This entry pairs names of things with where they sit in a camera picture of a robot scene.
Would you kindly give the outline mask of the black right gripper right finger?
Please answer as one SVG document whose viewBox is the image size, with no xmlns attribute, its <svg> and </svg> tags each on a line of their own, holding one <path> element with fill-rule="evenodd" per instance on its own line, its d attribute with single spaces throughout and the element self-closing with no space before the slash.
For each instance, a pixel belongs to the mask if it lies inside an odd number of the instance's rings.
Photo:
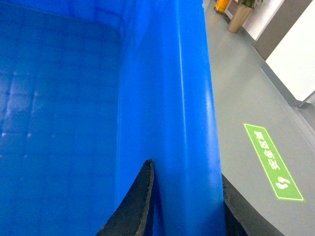
<svg viewBox="0 0 315 236">
<path fill-rule="evenodd" d="M 225 176 L 222 176 L 222 186 L 228 236 L 283 235 L 246 200 Z"/>
</svg>

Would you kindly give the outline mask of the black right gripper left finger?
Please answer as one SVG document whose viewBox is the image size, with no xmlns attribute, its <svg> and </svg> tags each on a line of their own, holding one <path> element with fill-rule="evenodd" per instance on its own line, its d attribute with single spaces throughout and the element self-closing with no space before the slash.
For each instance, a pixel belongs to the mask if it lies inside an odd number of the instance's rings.
<svg viewBox="0 0 315 236">
<path fill-rule="evenodd" d="M 98 236 L 151 236 L 155 211 L 155 172 L 146 160 L 133 184 Z"/>
</svg>

